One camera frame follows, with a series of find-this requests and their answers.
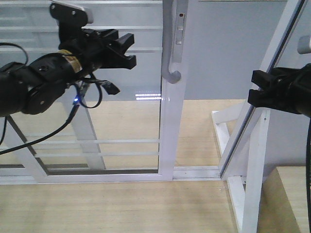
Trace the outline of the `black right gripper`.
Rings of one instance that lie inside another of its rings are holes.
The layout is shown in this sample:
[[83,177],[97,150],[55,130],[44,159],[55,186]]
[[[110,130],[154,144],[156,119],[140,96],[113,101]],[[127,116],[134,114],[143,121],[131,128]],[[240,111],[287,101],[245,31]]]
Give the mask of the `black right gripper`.
[[311,65],[304,67],[273,68],[272,74],[254,70],[251,82],[262,90],[273,85],[273,95],[260,90],[250,89],[247,102],[259,108],[271,108],[288,113],[309,116],[311,114]]

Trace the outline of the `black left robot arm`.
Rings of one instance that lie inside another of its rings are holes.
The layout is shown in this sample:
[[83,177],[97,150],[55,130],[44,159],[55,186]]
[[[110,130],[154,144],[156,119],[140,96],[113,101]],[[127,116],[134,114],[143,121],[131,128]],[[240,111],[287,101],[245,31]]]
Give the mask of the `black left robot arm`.
[[100,68],[132,69],[134,55],[125,53],[135,42],[134,35],[119,37],[115,29],[79,29],[62,35],[59,52],[46,54],[29,65],[11,62],[0,69],[0,115],[45,112],[65,90],[77,82],[95,83],[109,95],[119,89],[107,80],[97,80]]

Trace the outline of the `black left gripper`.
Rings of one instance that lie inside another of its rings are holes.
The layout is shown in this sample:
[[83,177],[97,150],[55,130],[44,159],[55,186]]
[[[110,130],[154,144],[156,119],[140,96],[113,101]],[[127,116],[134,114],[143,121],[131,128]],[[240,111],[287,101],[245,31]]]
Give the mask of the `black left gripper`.
[[135,43],[132,33],[119,38],[115,29],[61,28],[59,38],[58,68],[66,79],[77,79],[100,68],[132,69],[137,65],[135,55],[124,55]]

